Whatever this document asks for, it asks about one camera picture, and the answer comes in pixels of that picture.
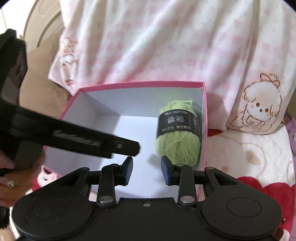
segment black yarn label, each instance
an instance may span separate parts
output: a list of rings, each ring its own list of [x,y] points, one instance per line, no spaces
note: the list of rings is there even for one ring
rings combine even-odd
[[[197,120],[187,110],[169,110],[158,117],[157,136],[173,131],[189,131],[198,136]]]

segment finger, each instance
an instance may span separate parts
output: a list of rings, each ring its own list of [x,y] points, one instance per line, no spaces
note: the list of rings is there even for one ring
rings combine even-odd
[[[40,158],[29,169],[21,171],[12,171],[0,177],[0,184],[6,185],[7,182],[12,180],[16,186],[26,186],[32,183],[39,175],[42,164],[45,161],[45,154],[42,153]]]
[[[18,201],[17,199],[15,199],[15,200],[0,199],[0,206],[2,206],[2,207],[13,207],[16,204],[17,201]]]
[[[3,200],[18,200],[25,196],[26,192],[30,190],[32,184],[27,186],[15,186],[14,188],[9,188],[4,185],[0,185],[0,199]]]
[[[0,168],[13,169],[14,167],[15,163],[0,149]]]

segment circular pad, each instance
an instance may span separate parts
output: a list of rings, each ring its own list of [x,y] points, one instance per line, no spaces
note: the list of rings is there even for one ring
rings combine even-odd
[[[247,197],[233,198],[227,203],[227,209],[233,215],[250,218],[261,212],[261,206],[255,200]]]
[[[32,193],[12,210],[18,231],[40,241],[66,239],[83,228],[91,216],[92,203],[71,186],[56,186],[43,197]]]
[[[33,206],[33,212],[41,218],[57,218],[68,208],[67,203],[59,198],[48,198],[38,201]]]

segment cartoon character print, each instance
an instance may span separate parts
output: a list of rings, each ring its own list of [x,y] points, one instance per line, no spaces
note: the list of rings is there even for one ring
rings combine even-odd
[[[246,132],[267,132],[281,108],[280,81],[275,74],[260,74],[260,81],[244,89],[245,108],[230,125]]]
[[[44,166],[41,169],[41,172],[39,173],[37,177],[37,184],[39,187],[44,187],[47,184],[50,184],[51,182],[57,180],[59,178],[59,175],[55,172],[50,172],[44,168]]]
[[[62,41],[61,49],[59,52],[61,77],[65,85],[67,86],[71,86],[74,84],[74,79],[77,75],[78,57],[75,52],[77,44],[77,41],[72,41],[69,38],[65,38]]]

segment black handheld tool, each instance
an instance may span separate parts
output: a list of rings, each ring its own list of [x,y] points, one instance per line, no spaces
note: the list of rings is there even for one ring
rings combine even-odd
[[[120,198],[115,186],[128,185],[133,159],[101,171],[80,168],[23,197],[12,210],[19,241],[276,241],[281,208],[270,196],[213,168],[194,171],[164,156],[167,185],[178,185],[173,198]],[[195,185],[203,185],[198,202]],[[96,202],[88,200],[99,185]]]
[[[60,121],[20,107],[19,88],[27,72],[26,46],[8,29],[0,35],[0,149],[27,169],[47,145],[87,155],[111,158],[113,153],[136,156],[139,143]],[[0,169],[0,176],[11,169]],[[0,228],[9,224],[9,210],[0,207]]]

